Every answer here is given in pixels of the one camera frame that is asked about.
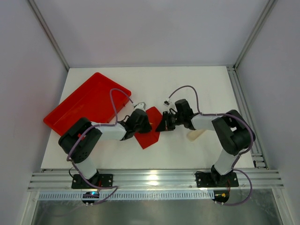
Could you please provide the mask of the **red paper napkin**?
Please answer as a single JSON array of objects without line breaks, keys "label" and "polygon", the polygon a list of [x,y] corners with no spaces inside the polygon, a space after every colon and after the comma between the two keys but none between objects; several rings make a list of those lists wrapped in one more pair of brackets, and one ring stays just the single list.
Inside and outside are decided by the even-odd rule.
[{"label": "red paper napkin", "polygon": [[143,150],[158,142],[160,133],[155,130],[162,119],[161,112],[154,106],[147,109],[146,113],[148,115],[149,122],[153,123],[153,125],[151,125],[152,130],[145,134],[135,134],[135,138]]}]

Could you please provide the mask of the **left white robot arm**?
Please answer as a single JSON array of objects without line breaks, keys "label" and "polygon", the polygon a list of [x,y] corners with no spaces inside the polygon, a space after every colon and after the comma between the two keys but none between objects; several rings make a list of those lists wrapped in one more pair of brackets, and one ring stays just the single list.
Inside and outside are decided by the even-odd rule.
[{"label": "left white robot arm", "polygon": [[95,124],[85,117],[80,118],[60,137],[58,144],[67,154],[67,161],[78,171],[81,181],[88,187],[101,188],[101,175],[90,158],[96,144],[108,140],[125,141],[136,133],[144,134],[151,130],[146,111],[137,108],[126,120],[116,124]]}]

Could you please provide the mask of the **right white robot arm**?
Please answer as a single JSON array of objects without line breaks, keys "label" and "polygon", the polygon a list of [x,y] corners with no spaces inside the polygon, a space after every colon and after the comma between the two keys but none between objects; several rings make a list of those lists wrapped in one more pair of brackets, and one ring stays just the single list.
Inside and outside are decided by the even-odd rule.
[{"label": "right white robot arm", "polygon": [[222,146],[217,162],[210,172],[196,172],[196,185],[199,188],[238,187],[237,174],[233,171],[242,152],[251,147],[255,134],[236,110],[221,115],[194,113],[186,99],[175,102],[175,108],[164,111],[157,132],[173,131],[183,125],[192,131],[211,130],[216,132]]}]

